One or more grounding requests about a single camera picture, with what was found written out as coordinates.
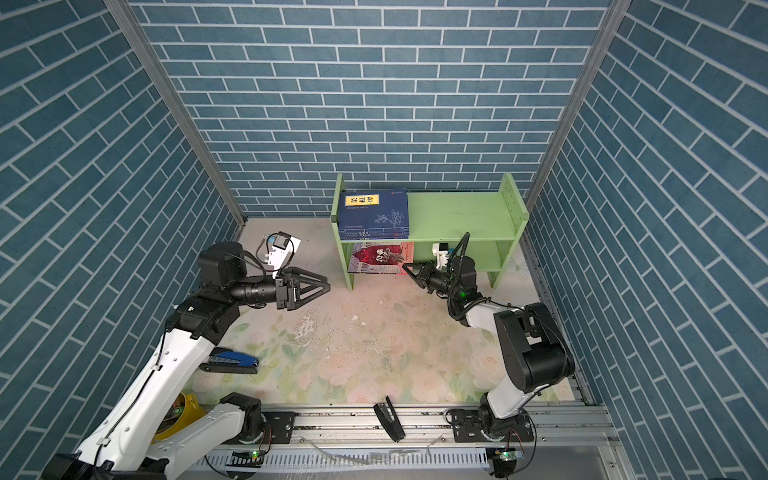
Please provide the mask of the red illustrated book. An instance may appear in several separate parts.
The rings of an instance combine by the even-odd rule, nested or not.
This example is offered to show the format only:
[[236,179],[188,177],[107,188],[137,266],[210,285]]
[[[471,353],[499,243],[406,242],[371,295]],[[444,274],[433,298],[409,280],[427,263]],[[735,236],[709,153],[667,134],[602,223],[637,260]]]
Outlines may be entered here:
[[403,265],[414,260],[414,244],[355,243],[348,261],[351,274],[405,275]]

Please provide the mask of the blue book yellow label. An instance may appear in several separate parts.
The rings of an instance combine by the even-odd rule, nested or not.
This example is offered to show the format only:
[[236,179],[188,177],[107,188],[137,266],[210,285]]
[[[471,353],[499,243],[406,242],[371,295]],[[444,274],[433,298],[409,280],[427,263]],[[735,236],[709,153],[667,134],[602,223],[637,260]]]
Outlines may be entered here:
[[403,189],[343,192],[337,228],[344,241],[407,239],[408,194]]

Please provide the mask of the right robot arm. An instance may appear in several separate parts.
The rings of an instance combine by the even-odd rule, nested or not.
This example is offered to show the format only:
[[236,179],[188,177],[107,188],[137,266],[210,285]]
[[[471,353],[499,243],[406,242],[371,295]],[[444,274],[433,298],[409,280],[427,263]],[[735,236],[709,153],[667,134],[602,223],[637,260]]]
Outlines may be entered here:
[[505,374],[478,407],[481,431],[497,439],[511,433],[533,397],[574,374],[575,360],[546,305],[514,306],[479,291],[469,239],[465,234],[443,264],[411,262],[403,270],[418,287],[444,299],[453,320],[497,337]]

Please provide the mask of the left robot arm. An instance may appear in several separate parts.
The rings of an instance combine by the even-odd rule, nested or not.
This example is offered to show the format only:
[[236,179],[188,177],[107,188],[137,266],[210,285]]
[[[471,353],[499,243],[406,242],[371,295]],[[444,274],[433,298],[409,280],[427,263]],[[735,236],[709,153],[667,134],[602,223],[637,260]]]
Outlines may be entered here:
[[200,289],[175,308],[159,345],[106,419],[71,453],[56,454],[45,479],[176,479],[219,445],[271,443],[259,399],[230,393],[160,442],[154,437],[191,376],[218,347],[243,306],[293,311],[328,293],[327,278],[298,268],[267,270],[237,242],[201,252]]

